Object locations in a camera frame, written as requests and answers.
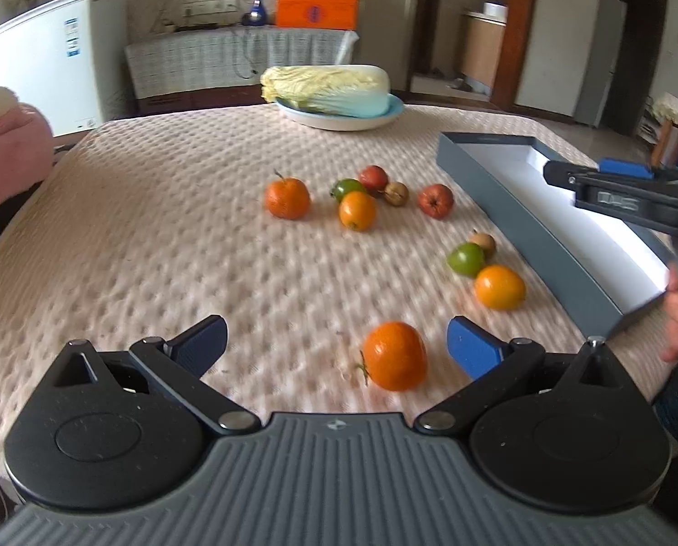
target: beige tablecloth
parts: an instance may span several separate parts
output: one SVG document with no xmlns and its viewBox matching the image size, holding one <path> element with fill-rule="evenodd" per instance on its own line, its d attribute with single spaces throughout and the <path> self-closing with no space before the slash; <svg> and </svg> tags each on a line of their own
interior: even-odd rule
<svg viewBox="0 0 678 546">
<path fill-rule="evenodd" d="M 68 339 L 122 350 L 177 334 L 210 313 L 230 328 L 226 354 L 203 381 L 265 421 L 275 410 L 399 410 L 408 420 L 467 384 L 447 354 L 450 318 L 464 314 L 501 339 L 547 350 L 583 341 L 507 239 L 435 162 L 441 131 L 534 135 L 590 163 L 527 118 L 415 106 L 365 133 L 299 126 L 273 106 L 108 123 L 60 162 L 0 239 L 0 472 L 3 439 Z M 444 221 L 412 203 L 378 204 L 367 233 L 341 227 L 331 184 L 380 164 L 410 189 L 443 182 L 457 205 Z M 304 180 L 310 215 L 277 220 L 261 205 L 273 170 Z M 473 229 L 496 236 L 497 259 L 529 288 L 513 313 L 480 306 L 471 282 L 445 264 Z M 354 368 L 367 333 L 401 319 L 425 338 L 427 381 L 394 394 Z M 652 396 L 666 368 L 663 315 L 612 342 Z"/>
</svg>

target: open box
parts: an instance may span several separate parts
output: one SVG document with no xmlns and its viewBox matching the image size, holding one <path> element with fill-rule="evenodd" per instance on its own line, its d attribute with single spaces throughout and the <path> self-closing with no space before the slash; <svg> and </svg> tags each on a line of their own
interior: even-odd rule
<svg viewBox="0 0 678 546">
<path fill-rule="evenodd" d="M 438 165 L 487 213 L 586 336 L 606 338 L 665 291 L 672 253 L 645 227 L 574 207 L 543 178 L 564 158 L 534 137 L 440 136 Z"/>
</svg>

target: electrical outlet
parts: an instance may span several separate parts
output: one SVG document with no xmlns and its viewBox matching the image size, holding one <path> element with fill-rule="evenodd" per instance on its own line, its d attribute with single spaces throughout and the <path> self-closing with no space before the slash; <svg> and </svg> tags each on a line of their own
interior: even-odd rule
<svg viewBox="0 0 678 546">
<path fill-rule="evenodd" d="M 223 14 L 225 12 L 237 12 L 237 0 L 208 0 L 206 2 L 192 2 L 182 5 L 182 15 L 185 18 L 201 16 L 205 14 Z"/>
</svg>

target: pink plush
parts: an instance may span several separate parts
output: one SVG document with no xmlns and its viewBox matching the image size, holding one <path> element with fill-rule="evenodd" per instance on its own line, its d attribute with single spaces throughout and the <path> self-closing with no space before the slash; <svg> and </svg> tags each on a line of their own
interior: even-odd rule
<svg viewBox="0 0 678 546">
<path fill-rule="evenodd" d="M 17 104 L 0 116 L 0 204 L 44 180 L 53 161 L 53 134 L 35 108 Z"/>
</svg>

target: fruit stem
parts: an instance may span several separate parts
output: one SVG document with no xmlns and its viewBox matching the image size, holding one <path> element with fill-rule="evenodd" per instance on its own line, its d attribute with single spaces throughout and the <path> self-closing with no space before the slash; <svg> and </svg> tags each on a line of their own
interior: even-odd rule
<svg viewBox="0 0 678 546">
<path fill-rule="evenodd" d="M 362 356 L 362 363 L 357 363 L 356 368 L 362 370 L 362 374 L 364 374 L 364 386 L 369 386 L 369 372 L 367 371 L 367 362 L 364 361 L 364 352 L 360 351 L 359 355 Z"/>
</svg>

